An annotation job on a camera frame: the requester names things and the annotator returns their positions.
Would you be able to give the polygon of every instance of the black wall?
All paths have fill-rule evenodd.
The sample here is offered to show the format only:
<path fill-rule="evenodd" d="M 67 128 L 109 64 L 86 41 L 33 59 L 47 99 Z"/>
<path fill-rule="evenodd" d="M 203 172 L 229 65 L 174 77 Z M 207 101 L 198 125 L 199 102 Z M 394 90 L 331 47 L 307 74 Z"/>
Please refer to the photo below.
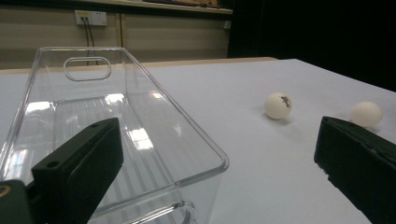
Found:
<path fill-rule="evenodd" d="M 245 15 L 235 3 L 229 57 L 295 58 L 396 91 L 396 13 L 388 2 L 261 0 Z"/>

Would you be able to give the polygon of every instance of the table surface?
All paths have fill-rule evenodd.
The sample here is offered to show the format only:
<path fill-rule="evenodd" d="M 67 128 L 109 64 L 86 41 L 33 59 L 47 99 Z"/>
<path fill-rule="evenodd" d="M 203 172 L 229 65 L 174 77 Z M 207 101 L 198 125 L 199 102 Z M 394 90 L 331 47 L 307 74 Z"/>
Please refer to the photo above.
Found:
<path fill-rule="evenodd" d="M 146 63 L 150 73 L 227 153 L 210 223 L 370 223 L 314 163 L 323 116 L 349 120 L 372 101 L 384 118 L 370 132 L 396 143 L 396 92 L 299 60 Z M 0 141 L 5 142 L 28 70 L 0 71 Z M 292 101 L 282 120 L 264 115 L 275 91 Z"/>

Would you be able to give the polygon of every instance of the electrical outlet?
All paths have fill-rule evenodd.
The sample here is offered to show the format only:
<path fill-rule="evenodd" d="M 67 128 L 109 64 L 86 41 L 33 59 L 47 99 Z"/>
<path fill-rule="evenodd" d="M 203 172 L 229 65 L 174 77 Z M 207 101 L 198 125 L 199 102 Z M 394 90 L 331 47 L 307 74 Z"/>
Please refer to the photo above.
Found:
<path fill-rule="evenodd" d="M 84 19 L 88 20 L 85 21 L 87 25 L 107 25 L 107 16 L 105 12 L 75 10 L 75 14 L 77 25 L 84 25 Z"/>

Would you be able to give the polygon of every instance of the clear plastic container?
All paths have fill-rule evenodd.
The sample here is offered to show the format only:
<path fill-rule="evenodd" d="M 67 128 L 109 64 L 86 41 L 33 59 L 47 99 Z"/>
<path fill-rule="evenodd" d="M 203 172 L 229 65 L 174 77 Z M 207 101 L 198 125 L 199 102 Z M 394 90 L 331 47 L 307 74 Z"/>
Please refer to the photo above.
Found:
<path fill-rule="evenodd" d="M 115 117 L 124 164 L 89 223 L 207 223 L 228 158 L 123 48 L 37 51 L 1 150 L 1 180 L 30 183 L 51 151 Z"/>

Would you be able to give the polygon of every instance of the ping pong ball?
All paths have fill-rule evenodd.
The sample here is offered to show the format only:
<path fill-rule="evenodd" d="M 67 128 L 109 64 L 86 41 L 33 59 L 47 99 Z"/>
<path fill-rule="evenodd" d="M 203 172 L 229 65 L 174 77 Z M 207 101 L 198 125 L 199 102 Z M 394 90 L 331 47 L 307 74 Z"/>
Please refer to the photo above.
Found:
<path fill-rule="evenodd" d="M 265 99 L 264 111 L 271 119 L 283 119 L 291 111 L 291 100 L 282 92 L 272 93 Z"/>
<path fill-rule="evenodd" d="M 363 128 L 376 125 L 383 117 L 379 105 L 373 102 L 360 102 L 352 106 L 350 120 Z"/>

